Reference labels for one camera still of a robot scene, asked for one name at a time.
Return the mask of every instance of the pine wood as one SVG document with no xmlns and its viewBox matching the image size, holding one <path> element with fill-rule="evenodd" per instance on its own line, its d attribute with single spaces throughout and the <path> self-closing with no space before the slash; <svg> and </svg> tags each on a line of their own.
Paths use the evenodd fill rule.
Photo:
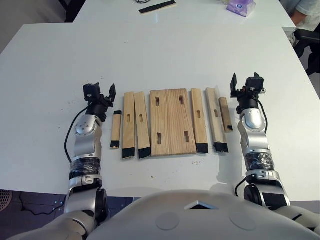
<svg viewBox="0 0 320 240">
<path fill-rule="evenodd" d="M 134 92 L 124 94 L 123 149 L 135 147 L 135 98 Z"/>
<path fill-rule="evenodd" d="M 226 97 L 219 98 L 223 128 L 226 133 L 232 132 L 234 129 L 232 127 L 230 112 L 228 107 L 228 102 Z"/>
<path fill-rule="evenodd" d="M 152 156 L 197 152 L 186 89 L 150 92 Z"/>
<path fill-rule="evenodd" d="M 227 143 L 215 88 L 206 89 L 213 143 Z"/>
<path fill-rule="evenodd" d="M 111 141 L 120 141 L 121 116 L 122 114 L 113 115 Z"/>
<path fill-rule="evenodd" d="M 201 89 L 192 88 L 191 98 L 195 142 L 197 144 L 207 144 L 208 139 Z"/>
<path fill-rule="evenodd" d="M 150 136 L 148 126 L 148 116 L 146 108 L 145 93 L 139 92 L 134 94 L 135 120 L 138 136 L 138 148 L 150 148 Z"/>
</svg>

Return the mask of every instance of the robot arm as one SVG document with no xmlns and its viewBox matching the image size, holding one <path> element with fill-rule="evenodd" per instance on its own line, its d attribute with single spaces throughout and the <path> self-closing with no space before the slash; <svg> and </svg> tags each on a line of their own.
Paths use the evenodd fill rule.
<svg viewBox="0 0 320 240">
<path fill-rule="evenodd" d="M 116 88 L 114 84 L 111 86 L 109 97 L 101 94 L 99 83 L 84 85 L 83 92 L 88 107 L 75 126 L 74 157 L 64 214 L 40 229 L 16 235 L 11 240 L 82 240 L 108 216 L 107 194 L 101 188 L 101 136 L 108 107 L 113 107 Z"/>
<path fill-rule="evenodd" d="M 97 225 L 108 214 L 107 194 L 101 188 L 101 136 L 108 107 L 113 107 L 116 88 L 113 84 L 109 97 L 101 94 L 98 83 L 83 86 L 83 92 L 89 107 L 75 126 L 74 158 L 70 166 L 69 191 L 64 212 L 85 212 Z"/>
<path fill-rule="evenodd" d="M 274 161 L 266 136 L 267 121 L 259 109 L 259 94 L 264 94 L 264 79 L 257 73 L 246 80 L 242 90 L 237 89 L 237 77 L 231 81 L 231 98 L 237 98 L 240 115 L 238 129 L 241 134 L 241 147 L 246 166 L 244 199 L 276 210 L 290 206 L 290 201 L 279 173 L 275 171 Z"/>
</svg>

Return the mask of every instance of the purple package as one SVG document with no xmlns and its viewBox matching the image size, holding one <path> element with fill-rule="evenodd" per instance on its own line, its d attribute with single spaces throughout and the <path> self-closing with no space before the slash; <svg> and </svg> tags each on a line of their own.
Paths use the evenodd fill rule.
<svg viewBox="0 0 320 240">
<path fill-rule="evenodd" d="M 243 17 L 247 17 L 255 7 L 256 3 L 253 0 L 230 0 L 226 9 Z"/>
</svg>

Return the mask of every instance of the person's arm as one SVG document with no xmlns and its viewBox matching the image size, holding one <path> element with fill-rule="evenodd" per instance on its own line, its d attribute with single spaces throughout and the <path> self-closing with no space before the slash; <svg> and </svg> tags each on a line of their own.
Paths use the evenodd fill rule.
<svg viewBox="0 0 320 240">
<path fill-rule="evenodd" d="M 298 10 L 295 10 L 291 20 L 292 22 L 297 26 L 299 23 L 301 23 L 305 18 L 307 17 L 307 15 L 304 15 L 303 13 L 299 12 Z"/>
</svg>

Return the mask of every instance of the wooden plank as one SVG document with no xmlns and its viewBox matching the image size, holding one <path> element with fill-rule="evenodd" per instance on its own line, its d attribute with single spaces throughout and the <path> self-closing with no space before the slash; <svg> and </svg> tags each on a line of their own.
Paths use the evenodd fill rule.
<svg viewBox="0 0 320 240">
<path fill-rule="evenodd" d="M 118 149 L 120 147 L 121 116 L 122 111 L 114 111 L 110 144 L 110 148 L 112 149 Z"/>
<path fill-rule="evenodd" d="M 124 94 L 123 110 L 123 145 L 122 158 L 127 159 L 135 156 L 135 97 L 134 92 Z"/>
<path fill-rule="evenodd" d="M 152 156 L 197 152 L 186 89 L 150 92 Z"/>
<path fill-rule="evenodd" d="M 221 116 L 222 116 L 222 122 L 224 131 L 226 133 L 232 132 L 234 128 L 232 127 L 231 118 L 230 118 L 230 112 L 228 107 L 228 102 L 226 97 L 220 97 L 219 98 L 219 104 L 220 104 L 220 110 L 221 110 Z"/>
<path fill-rule="evenodd" d="M 170 154 L 167 97 L 164 90 L 150 92 L 151 155 Z"/>
<path fill-rule="evenodd" d="M 210 126 L 212 131 L 213 145 L 217 152 L 228 153 L 227 138 L 221 122 L 221 113 L 218 107 L 218 99 L 215 88 L 208 87 L 206 89 L 206 96 L 208 101 Z"/>
<path fill-rule="evenodd" d="M 195 146 L 198 153 L 208 153 L 208 139 L 206 131 L 205 113 L 202 102 L 201 89 L 191 89 L 193 129 L 195 136 Z"/>
<path fill-rule="evenodd" d="M 151 155 L 146 99 L 143 91 L 134 94 L 134 106 L 139 158 L 143 159 Z"/>
</svg>

